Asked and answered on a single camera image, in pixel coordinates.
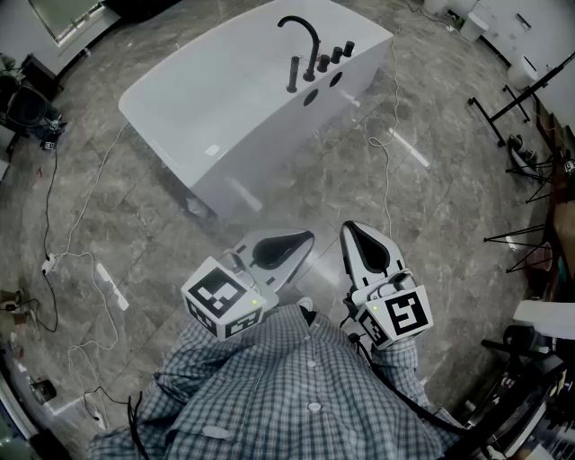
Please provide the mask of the black gooseneck faucet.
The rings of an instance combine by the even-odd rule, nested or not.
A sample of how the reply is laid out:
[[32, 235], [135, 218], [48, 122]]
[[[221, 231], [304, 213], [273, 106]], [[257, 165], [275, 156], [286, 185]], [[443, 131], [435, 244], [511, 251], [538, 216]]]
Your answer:
[[308, 67], [303, 75], [303, 79], [307, 82], [312, 82], [315, 79], [314, 70], [315, 70], [315, 62], [318, 57], [319, 46], [320, 46], [320, 39], [318, 36], [317, 31], [315, 30], [314, 26], [305, 20], [304, 18], [296, 15], [288, 15], [281, 18], [278, 22], [278, 26], [281, 28], [288, 22], [295, 22], [302, 25], [310, 34], [312, 38], [312, 50], [310, 53], [310, 58], [308, 60]]

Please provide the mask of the person's checked shirt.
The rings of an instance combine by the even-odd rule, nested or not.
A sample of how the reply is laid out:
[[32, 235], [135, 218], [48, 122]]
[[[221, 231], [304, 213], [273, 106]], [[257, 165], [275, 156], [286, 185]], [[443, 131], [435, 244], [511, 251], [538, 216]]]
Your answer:
[[332, 323], [278, 307], [239, 337], [250, 347], [185, 404], [155, 385], [135, 424], [97, 435], [88, 460], [439, 460], [457, 441], [419, 417]]

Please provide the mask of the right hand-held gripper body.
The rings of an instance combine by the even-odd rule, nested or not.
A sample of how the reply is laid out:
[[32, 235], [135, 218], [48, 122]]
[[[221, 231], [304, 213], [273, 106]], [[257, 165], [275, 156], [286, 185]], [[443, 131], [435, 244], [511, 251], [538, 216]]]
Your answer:
[[425, 287], [416, 285], [409, 269], [355, 290], [346, 306], [378, 350], [433, 326]]

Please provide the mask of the person's right forearm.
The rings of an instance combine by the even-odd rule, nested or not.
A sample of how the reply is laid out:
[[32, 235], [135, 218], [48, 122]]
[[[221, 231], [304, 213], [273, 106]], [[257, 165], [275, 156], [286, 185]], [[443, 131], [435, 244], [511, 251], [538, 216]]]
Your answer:
[[429, 407], [429, 399], [416, 373], [418, 355], [415, 339], [401, 339], [384, 349], [377, 349], [372, 344], [370, 351], [376, 370], [381, 371], [393, 387], [420, 407]]

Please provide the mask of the wooden table with hairpin legs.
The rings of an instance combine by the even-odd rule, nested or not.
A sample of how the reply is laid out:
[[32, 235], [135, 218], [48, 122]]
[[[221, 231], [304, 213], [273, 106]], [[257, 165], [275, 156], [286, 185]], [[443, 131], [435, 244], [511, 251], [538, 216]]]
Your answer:
[[524, 271], [529, 295], [575, 303], [575, 133], [561, 126], [543, 104], [535, 104], [535, 125], [550, 154], [536, 165], [540, 181], [526, 204], [544, 205], [544, 220], [483, 239], [506, 244], [517, 255], [508, 274]]

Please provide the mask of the green potted plant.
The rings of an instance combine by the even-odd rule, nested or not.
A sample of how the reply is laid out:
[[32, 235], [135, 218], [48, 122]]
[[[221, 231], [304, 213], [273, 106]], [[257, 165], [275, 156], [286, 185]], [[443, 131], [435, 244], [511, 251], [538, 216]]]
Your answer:
[[20, 85], [19, 68], [14, 58], [0, 52], [0, 92]]

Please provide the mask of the window with beige blind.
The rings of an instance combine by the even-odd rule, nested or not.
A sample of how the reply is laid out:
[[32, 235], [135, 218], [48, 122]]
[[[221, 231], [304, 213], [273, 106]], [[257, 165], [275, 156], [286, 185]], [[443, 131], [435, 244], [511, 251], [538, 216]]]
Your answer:
[[101, 14], [105, 8], [102, 0], [28, 0], [28, 2], [58, 45], [95, 15]]

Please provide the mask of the person's black trousers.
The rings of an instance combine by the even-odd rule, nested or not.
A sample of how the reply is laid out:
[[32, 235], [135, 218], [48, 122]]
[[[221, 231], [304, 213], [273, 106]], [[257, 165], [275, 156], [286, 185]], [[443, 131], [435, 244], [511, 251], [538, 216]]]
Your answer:
[[307, 310], [303, 306], [300, 306], [301, 314], [304, 317], [304, 320], [308, 324], [310, 328], [322, 328], [322, 327], [330, 327], [332, 326], [332, 322], [330, 321], [329, 317], [319, 313], [314, 310]]

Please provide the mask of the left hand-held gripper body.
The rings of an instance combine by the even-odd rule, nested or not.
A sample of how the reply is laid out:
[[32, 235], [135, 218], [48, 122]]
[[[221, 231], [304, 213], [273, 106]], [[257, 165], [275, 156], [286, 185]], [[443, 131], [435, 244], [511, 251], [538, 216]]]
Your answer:
[[226, 341], [262, 322], [278, 303], [276, 270], [265, 270], [238, 252], [207, 258], [181, 288], [191, 316]]

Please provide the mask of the white bathtub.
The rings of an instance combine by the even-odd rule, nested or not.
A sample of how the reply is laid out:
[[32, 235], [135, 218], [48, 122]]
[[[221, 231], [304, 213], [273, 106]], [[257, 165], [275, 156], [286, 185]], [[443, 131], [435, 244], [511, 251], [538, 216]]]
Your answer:
[[[320, 46], [312, 82], [303, 79], [312, 38]], [[119, 109], [172, 173], [228, 219], [259, 214], [277, 168], [333, 117], [358, 103], [393, 35], [332, 0], [272, 0], [202, 34], [148, 71]], [[355, 43], [351, 57], [317, 71], [321, 55]], [[297, 91], [287, 91], [298, 56]]]

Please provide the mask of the small dark floor device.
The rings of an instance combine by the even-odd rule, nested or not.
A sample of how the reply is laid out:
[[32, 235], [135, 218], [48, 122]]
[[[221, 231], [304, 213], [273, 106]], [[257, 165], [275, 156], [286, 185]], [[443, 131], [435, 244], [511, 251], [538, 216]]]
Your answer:
[[31, 381], [29, 387], [32, 396], [40, 405], [51, 401], [57, 396], [55, 386], [47, 379], [41, 381]]

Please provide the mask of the dark wooden cabinet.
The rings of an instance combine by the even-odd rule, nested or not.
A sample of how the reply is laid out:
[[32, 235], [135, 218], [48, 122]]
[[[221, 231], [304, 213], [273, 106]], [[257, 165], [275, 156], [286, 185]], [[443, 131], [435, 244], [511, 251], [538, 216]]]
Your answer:
[[23, 60], [21, 73], [24, 75], [24, 80], [48, 100], [53, 100], [59, 91], [63, 90], [58, 76], [32, 54]]

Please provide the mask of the person's left forearm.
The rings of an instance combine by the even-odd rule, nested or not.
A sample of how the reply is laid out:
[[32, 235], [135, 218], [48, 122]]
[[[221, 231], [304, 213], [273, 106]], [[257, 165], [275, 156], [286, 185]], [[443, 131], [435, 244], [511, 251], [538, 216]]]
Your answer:
[[155, 385], [163, 394], [185, 404], [228, 360], [249, 347], [242, 340], [218, 341], [192, 320], [155, 373]]

